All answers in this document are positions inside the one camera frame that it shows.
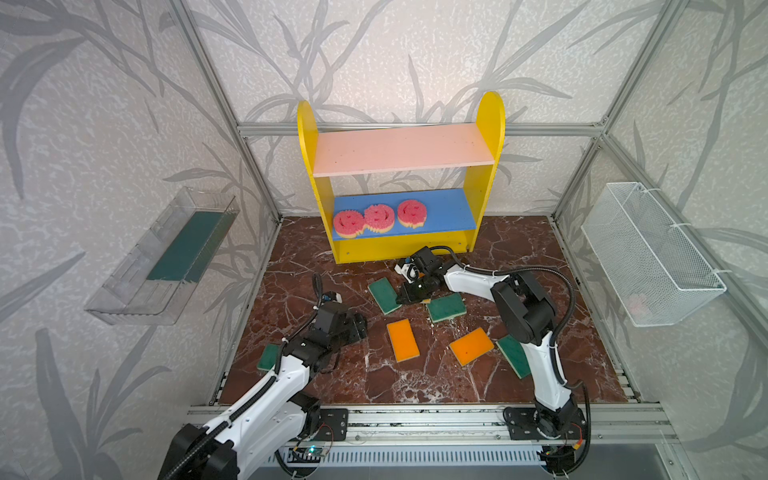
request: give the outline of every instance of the wall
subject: wall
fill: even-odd
[[[154,478],[274,226],[164,2],[0,2],[0,478]],[[182,186],[241,212],[175,326],[88,297]]]
[[[690,2],[611,132],[766,305],[768,2]],[[559,224],[643,399],[661,401],[702,479],[764,478],[768,356],[720,298],[675,326],[634,327],[580,226],[601,154]]]
[[[600,121],[661,0],[190,0],[240,122],[463,122],[485,91],[508,121]],[[286,214],[316,214],[294,137],[251,138]],[[587,138],[510,137],[488,212],[550,213]],[[464,169],[334,179],[336,194],[460,187]]]

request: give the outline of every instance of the round pink sponge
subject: round pink sponge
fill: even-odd
[[[366,208],[366,227],[376,233],[387,233],[395,226],[395,211],[389,205]]]
[[[366,231],[366,219],[357,210],[344,210],[333,216],[333,228],[342,238],[355,238]]]
[[[397,220],[404,227],[424,227],[427,220],[427,207],[418,200],[406,200],[397,207]]]

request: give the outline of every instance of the green sponge in plastic container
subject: green sponge in plastic container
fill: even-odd
[[[259,359],[256,368],[263,370],[264,372],[269,372],[275,366],[275,362],[277,362],[277,353],[279,351],[280,346],[275,345],[274,343],[265,346],[264,353],[261,354],[261,358]]]
[[[395,293],[395,289],[392,288],[392,284],[386,278],[371,283],[368,285],[368,290],[371,291],[373,299],[379,304],[379,308],[384,312],[384,315],[392,313],[402,306],[395,301],[397,293]]]
[[[429,311],[429,319],[432,323],[454,319],[467,313],[464,300],[462,300],[462,296],[458,293],[434,299],[427,303],[427,310]]]
[[[523,345],[520,345],[520,342],[507,335],[496,342],[496,346],[502,351],[502,355],[519,378],[523,379],[531,375],[531,366],[528,364],[528,357],[525,356]]]

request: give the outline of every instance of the white mesh basket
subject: white mesh basket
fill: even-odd
[[[673,325],[726,290],[642,184],[606,184],[581,229],[635,326]]]

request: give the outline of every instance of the orange sponge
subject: orange sponge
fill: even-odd
[[[493,342],[481,328],[464,335],[455,342],[451,342],[449,346],[462,366],[493,350]]]
[[[389,323],[386,329],[389,331],[389,339],[392,340],[392,348],[395,350],[395,359],[398,362],[413,359],[420,355],[419,346],[416,345],[416,339],[413,337],[410,320],[405,319]]]

